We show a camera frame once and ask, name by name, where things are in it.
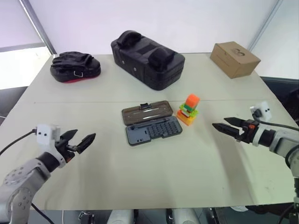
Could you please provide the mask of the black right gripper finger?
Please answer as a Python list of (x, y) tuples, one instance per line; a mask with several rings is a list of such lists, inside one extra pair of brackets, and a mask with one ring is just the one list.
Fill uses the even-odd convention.
[(240, 130), (224, 123), (213, 123), (212, 126), (219, 132), (240, 140)]
[(228, 118), (224, 118), (224, 120), (236, 127), (242, 127), (243, 123), (245, 122), (245, 120), (236, 117), (228, 117)]

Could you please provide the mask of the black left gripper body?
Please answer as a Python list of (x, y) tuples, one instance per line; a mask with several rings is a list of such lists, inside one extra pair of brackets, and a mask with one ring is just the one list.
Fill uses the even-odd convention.
[(55, 148), (62, 155), (66, 163), (72, 160), (78, 149), (77, 146), (69, 145), (69, 141), (64, 138), (60, 138), (59, 141), (55, 142)]

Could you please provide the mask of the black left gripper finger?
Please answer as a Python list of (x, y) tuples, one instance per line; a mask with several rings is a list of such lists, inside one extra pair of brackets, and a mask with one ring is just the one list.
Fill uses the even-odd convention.
[(78, 154), (83, 153), (94, 141), (96, 133), (87, 135), (82, 141), (77, 145), (76, 152)]
[(74, 135), (76, 134), (77, 131), (78, 131), (77, 129), (66, 131), (65, 133), (63, 133), (60, 136), (60, 139), (61, 140), (69, 141), (69, 140), (71, 140), (74, 137)]

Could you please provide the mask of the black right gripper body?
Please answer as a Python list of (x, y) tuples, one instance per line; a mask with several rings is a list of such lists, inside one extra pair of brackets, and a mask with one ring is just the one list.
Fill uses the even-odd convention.
[(251, 119), (241, 119), (239, 127), (241, 127), (244, 132), (241, 135), (238, 134), (235, 139), (245, 143), (252, 143), (256, 133), (256, 121)]

